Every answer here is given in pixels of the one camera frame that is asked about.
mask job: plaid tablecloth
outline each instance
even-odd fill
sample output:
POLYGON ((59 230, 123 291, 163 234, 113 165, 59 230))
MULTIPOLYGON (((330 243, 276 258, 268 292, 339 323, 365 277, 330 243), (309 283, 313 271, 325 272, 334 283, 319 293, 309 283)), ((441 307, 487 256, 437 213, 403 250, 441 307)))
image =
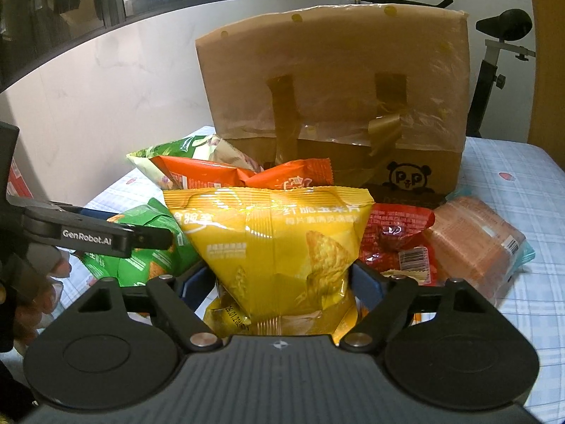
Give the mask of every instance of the plaid tablecloth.
MULTIPOLYGON (((520 229, 536 250, 536 258, 502 289, 496 305, 540 356, 540 375, 528 409, 543 422, 561 424, 565 419, 565 173, 540 148, 468 138, 459 185, 470 188, 520 229)), ((152 197, 163 200, 162 192, 135 169, 86 207, 123 212, 152 197)), ((77 259, 72 264, 73 273, 64 282, 64 306, 88 288, 88 271, 77 259)), ((209 302, 199 308, 200 316, 209 302)))

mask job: green snack bag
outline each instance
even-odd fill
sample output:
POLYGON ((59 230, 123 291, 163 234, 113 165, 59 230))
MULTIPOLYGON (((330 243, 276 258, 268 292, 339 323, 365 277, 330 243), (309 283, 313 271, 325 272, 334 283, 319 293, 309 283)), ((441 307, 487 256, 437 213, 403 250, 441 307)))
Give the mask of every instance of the green snack bag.
POLYGON ((174 142, 151 146, 145 150, 130 153, 126 157, 162 190, 181 189, 174 180, 169 179, 157 168, 151 158, 156 156, 177 156, 202 159, 217 163, 231 164, 242 169, 261 172, 262 167, 250 157, 241 153, 216 134, 193 135, 174 142))
POLYGON ((174 240, 168 250, 134 249, 129 258, 85 253, 81 260, 97 279, 116 277, 122 287, 145 285, 149 279, 161 274, 177 276, 200 259, 169 210, 155 198, 108 221, 167 228, 173 233, 174 240))

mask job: yellow chip bag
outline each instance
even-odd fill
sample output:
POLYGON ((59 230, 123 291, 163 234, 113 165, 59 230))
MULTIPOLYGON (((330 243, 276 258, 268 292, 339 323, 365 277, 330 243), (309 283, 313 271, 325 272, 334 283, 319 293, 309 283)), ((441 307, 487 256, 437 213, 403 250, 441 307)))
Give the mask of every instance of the yellow chip bag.
POLYGON ((253 324, 341 302, 374 203, 367 190, 343 187, 202 188, 164 195, 192 245, 253 324))

